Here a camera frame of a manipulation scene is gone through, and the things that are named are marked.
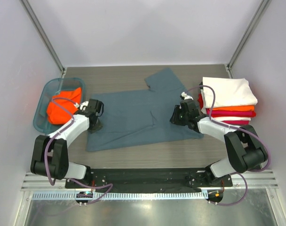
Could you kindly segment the blue-grey t-shirt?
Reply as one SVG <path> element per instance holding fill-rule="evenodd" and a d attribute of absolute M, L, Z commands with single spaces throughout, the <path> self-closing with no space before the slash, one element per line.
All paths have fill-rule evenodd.
<path fill-rule="evenodd" d="M 185 91 L 171 69 L 163 69 L 145 82 L 147 89 L 92 95 L 104 103 L 100 117 L 103 127 L 88 134 L 86 151 L 203 138 L 202 134 L 169 121 Z"/>

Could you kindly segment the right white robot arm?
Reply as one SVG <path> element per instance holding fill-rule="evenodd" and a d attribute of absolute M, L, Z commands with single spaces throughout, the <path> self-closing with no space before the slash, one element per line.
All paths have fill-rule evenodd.
<path fill-rule="evenodd" d="M 216 186 L 224 176 L 233 173 L 255 171 L 269 161 L 269 154 L 252 126 L 232 126 L 201 115 L 192 99 L 181 100 L 174 107 L 170 122 L 225 143 L 227 157 L 205 167 L 205 182 L 209 186 Z"/>

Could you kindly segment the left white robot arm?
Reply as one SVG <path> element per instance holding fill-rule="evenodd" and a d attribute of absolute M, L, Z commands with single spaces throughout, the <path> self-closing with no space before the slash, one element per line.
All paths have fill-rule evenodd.
<path fill-rule="evenodd" d="M 96 99 L 81 104 L 70 99 L 68 101 L 76 108 L 75 113 L 59 105 L 55 99 L 51 100 L 71 118 L 58 130 L 48 135 L 37 136 L 30 170 L 33 174 L 47 177 L 52 186 L 56 180 L 67 179 L 82 188 L 87 188 L 93 180 L 91 168 L 70 162 L 68 147 L 84 131 L 94 133 L 102 128 L 99 117 L 104 113 L 104 103 Z"/>

